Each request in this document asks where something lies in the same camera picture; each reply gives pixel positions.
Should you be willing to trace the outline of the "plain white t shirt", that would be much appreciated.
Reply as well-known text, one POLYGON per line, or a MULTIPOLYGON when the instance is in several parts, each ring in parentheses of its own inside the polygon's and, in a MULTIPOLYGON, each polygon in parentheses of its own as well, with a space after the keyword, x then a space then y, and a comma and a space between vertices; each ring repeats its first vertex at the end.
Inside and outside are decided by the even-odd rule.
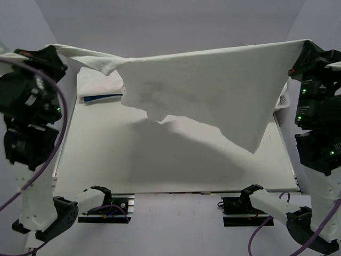
POLYGON ((122 105, 154 121, 187 117, 255 153, 304 40, 144 58, 56 45, 58 53, 125 84, 122 105))

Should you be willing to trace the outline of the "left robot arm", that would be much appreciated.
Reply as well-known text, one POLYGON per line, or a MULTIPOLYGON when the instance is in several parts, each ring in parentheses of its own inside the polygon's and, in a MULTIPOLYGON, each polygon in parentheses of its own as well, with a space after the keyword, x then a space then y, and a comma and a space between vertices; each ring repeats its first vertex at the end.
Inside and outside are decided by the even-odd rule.
POLYGON ((65 128, 54 129, 53 124, 68 120, 66 100, 57 88, 67 66, 56 48, 17 49, 1 61, 9 66, 1 74, 5 156, 11 164, 27 166, 15 176, 21 214, 12 229, 22 234, 32 231, 38 240, 47 243, 68 230, 80 214, 110 211, 111 192, 92 186, 70 199, 53 195, 52 173, 47 167, 66 132, 65 128))

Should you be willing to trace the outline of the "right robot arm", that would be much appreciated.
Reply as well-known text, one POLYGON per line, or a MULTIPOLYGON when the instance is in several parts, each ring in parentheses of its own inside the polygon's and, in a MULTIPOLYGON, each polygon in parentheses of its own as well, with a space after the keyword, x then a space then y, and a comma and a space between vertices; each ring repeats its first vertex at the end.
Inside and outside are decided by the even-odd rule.
POLYGON ((311 41, 288 75, 300 81, 295 135, 310 190, 311 206, 285 202, 260 185, 241 191, 241 208, 260 210, 283 223, 300 250, 330 255, 340 247, 340 52, 311 41))

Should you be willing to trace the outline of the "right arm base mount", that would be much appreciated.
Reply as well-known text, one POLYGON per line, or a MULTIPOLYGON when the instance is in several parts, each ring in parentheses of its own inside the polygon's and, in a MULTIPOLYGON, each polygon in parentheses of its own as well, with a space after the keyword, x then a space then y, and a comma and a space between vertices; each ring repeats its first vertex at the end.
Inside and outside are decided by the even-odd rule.
POLYGON ((224 227, 259 227, 269 217, 260 210, 245 210, 239 197, 222 197, 217 207, 223 212, 224 227))

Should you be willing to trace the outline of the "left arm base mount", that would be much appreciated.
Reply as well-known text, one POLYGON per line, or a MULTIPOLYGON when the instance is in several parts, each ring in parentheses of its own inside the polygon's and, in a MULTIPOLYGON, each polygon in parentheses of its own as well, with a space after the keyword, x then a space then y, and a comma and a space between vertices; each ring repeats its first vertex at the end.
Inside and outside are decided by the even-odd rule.
POLYGON ((79 215, 78 223, 128 224, 135 204, 134 195, 111 196, 104 205, 106 208, 92 210, 79 215))

